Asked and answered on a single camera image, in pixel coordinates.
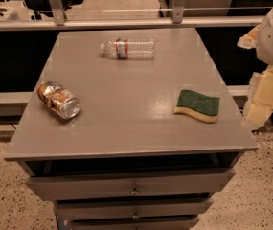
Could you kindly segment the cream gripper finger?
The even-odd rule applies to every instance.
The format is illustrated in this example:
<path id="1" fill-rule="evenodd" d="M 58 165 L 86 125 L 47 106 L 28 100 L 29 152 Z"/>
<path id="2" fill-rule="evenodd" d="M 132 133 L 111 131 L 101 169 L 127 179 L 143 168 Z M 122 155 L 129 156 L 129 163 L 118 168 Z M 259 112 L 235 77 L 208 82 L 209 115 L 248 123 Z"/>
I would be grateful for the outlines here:
<path id="1" fill-rule="evenodd" d="M 251 127 L 261 127 L 272 113 L 273 65 L 269 65 L 261 74 L 254 73 L 249 81 L 243 119 Z"/>
<path id="2" fill-rule="evenodd" d="M 247 34 L 242 36 L 237 46 L 243 49 L 255 49 L 258 46 L 258 33 L 260 26 L 257 25 L 252 30 L 250 30 Z"/>

